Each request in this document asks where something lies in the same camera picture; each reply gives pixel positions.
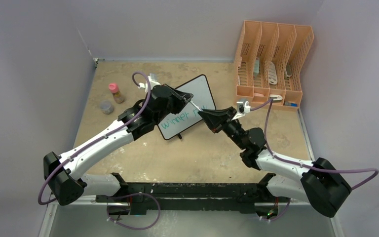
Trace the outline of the green whiteboard marker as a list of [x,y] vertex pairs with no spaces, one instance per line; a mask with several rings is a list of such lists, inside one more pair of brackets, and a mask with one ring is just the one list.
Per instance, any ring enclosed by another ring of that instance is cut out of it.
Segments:
[[190,104],[194,107],[194,114],[198,114],[199,112],[203,111],[203,109],[199,107],[197,104],[195,104],[193,101],[190,101]]

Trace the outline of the white whiteboard black frame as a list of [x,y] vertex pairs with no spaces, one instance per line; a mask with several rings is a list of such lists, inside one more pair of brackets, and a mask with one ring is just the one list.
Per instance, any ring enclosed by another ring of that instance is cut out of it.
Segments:
[[[201,74],[176,88],[181,92],[193,94],[192,102],[201,109],[215,110],[216,104],[211,92],[209,81],[206,75]],[[169,140],[179,135],[188,128],[202,121],[197,109],[187,104],[178,114],[169,114],[158,125],[158,129],[165,140]]]

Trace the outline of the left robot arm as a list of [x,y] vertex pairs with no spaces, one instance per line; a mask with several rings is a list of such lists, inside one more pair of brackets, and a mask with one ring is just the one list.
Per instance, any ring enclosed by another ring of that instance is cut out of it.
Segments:
[[167,115],[178,114],[191,101],[193,94],[178,91],[166,84],[155,83],[145,89],[145,99],[125,110],[106,129],[75,149],[60,155],[48,153],[44,177],[60,205],[68,205],[81,196],[104,195],[116,202],[127,197],[119,175],[91,175],[87,171],[113,151],[132,143],[154,130]]

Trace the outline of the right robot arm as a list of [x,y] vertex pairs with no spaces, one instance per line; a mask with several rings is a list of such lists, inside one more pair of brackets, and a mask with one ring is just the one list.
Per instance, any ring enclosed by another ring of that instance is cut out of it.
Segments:
[[247,167],[271,172],[271,178],[257,188],[260,199],[293,198],[334,217],[352,191],[340,171],[324,158],[307,161],[271,151],[261,128],[243,129],[239,118],[250,111],[244,103],[237,108],[201,109],[198,114],[213,133],[223,131],[242,150],[240,156]]

